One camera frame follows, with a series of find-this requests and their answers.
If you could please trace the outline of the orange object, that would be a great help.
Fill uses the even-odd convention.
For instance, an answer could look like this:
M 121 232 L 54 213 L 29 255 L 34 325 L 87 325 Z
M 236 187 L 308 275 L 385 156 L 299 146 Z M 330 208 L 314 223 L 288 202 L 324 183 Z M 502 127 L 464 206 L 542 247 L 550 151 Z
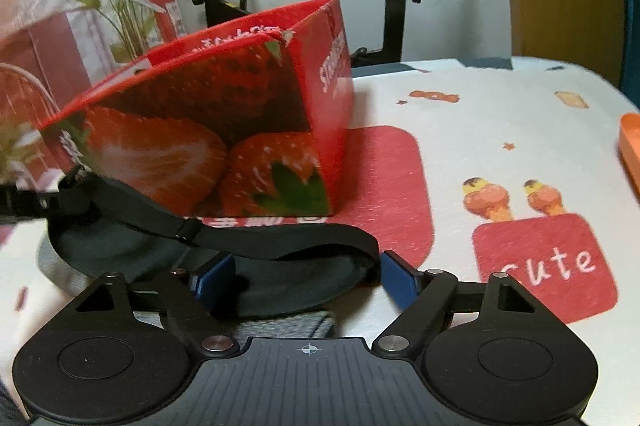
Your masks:
M 618 136 L 620 157 L 637 193 L 640 192 L 640 114 L 628 113 L 620 117 Z

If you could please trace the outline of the red plant print curtain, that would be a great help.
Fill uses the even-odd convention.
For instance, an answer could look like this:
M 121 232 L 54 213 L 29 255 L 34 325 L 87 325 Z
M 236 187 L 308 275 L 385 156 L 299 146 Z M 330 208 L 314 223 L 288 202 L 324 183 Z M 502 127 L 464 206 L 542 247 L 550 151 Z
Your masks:
M 177 0 L 1 0 L 1 178 L 47 186 L 36 126 L 114 70 L 184 35 Z

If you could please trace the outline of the grey mesh cloth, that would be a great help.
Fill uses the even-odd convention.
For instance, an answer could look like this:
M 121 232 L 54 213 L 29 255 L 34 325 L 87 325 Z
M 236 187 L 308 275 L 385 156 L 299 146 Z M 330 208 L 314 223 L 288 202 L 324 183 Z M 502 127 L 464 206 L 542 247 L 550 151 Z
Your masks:
M 54 250 L 50 238 L 41 241 L 37 253 L 40 272 L 56 287 L 72 297 L 78 296 L 92 282 L 91 276 L 68 265 Z M 232 334 L 244 346 L 250 337 L 321 339 L 333 335 L 335 316 L 326 310 L 303 312 L 274 319 L 241 319 L 224 325 L 224 331 Z

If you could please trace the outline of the red strawberry cardboard box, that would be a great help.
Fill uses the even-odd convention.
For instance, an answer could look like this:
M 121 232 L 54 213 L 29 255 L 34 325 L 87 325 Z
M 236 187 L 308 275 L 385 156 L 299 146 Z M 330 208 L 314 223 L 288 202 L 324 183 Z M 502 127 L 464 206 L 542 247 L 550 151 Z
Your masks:
M 62 167 L 180 216 L 326 217 L 352 105 L 341 4 L 310 0 L 153 48 L 40 133 Z

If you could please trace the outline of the cartoon print table cloth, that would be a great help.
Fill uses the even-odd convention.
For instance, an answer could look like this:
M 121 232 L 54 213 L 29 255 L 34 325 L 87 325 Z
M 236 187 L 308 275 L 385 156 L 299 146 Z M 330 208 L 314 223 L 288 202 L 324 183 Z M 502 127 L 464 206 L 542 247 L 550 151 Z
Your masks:
M 591 425 L 639 420 L 639 106 L 594 72 L 516 58 L 357 70 L 334 218 L 423 268 L 523 283 L 587 342 Z

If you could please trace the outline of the black eye mask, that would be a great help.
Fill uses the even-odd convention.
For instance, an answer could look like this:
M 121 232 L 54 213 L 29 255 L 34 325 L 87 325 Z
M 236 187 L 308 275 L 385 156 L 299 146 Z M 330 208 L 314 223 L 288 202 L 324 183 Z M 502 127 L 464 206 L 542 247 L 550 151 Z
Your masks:
M 211 227 L 183 218 L 118 181 L 74 170 L 50 200 L 54 250 L 81 273 L 120 272 L 129 282 L 176 267 L 193 271 L 216 253 L 235 260 L 242 317 L 320 307 L 381 276 L 374 236 L 336 223 Z

